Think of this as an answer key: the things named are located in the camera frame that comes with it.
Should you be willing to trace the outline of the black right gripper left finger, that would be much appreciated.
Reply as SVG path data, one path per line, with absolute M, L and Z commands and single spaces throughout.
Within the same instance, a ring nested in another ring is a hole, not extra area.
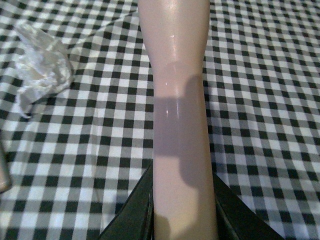
M 151 163 L 100 240 L 151 240 L 154 230 L 153 164 Z

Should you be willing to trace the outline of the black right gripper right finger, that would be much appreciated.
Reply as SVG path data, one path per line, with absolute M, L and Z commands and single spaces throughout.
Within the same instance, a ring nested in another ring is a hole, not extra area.
M 213 177 L 221 240 L 274 240 L 275 231 L 253 213 L 218 177 Z

